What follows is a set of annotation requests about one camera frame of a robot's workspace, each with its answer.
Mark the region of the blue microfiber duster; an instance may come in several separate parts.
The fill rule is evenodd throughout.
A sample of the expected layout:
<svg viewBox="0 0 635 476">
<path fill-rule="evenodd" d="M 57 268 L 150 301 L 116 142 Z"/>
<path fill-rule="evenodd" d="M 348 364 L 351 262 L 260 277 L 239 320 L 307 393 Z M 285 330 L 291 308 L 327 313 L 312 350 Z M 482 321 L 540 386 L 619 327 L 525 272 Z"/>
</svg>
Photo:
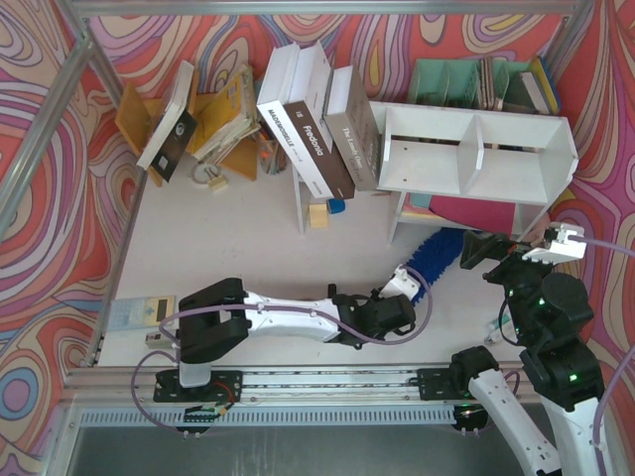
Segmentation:
<svg viewBox="0 0 635 476">
<path fill-rule="evenodd" d="M 413 303 L 418 303 L 427 292 L 422 279 L 430 288 L 461 255 L 463 234 L 462 229 L 441 228 L 413 253 L 405 265 L 408 275 L 419 286 L 418 292 L 412 298 Z"/>
</svg>

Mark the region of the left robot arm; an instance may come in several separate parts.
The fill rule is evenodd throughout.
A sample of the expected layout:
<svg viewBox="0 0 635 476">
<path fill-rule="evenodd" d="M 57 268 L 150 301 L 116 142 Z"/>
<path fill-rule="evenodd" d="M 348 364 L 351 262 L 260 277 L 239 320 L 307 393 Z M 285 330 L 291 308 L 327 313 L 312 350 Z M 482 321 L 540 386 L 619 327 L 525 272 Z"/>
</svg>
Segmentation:
<svg viewBox="0 0 635 476">
<path fill-rule="evenodd" d="M 415 330 L 414 298 L 421 284 L 397 269 L 370 296 L 345 295 L 328 287 L 326 298 L 292 300 L 265 297 L 227 278 L 179 302 L 179 380 L 186 389 L 211 381 L 211 364 L 249 337 L 302 337 L 356 349 Z"/>
</svg>

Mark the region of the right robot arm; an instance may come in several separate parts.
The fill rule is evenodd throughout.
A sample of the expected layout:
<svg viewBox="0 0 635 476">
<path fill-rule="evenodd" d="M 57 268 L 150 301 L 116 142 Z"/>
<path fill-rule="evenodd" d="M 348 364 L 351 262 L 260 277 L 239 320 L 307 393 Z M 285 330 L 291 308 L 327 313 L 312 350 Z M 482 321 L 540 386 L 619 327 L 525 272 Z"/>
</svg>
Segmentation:
<svg viewBox="0 0 635 476">
<path fill-rule="evenodd" d="M 454 354 L 450 381 L 485 408 L 527 475 L 618 472 L 602 439 L 604 411 L 618 379 L 603 380 L 598 359 L 579 335 L 593 318 L 584 283 L 554 270 L 581 259 L 588 245 L 603 244 L 565 223 L 549 225 L 541 247 L 500 233 L 463 235 L 462 268 L 470 270 L 485 259 L 498 263 L 483 278 L 504 290 L 500 309 L 510 313 L 523 371 L 548 414 L 556 443 L 549 444 L 516 401 L 485 347 Z"/>
</svg>

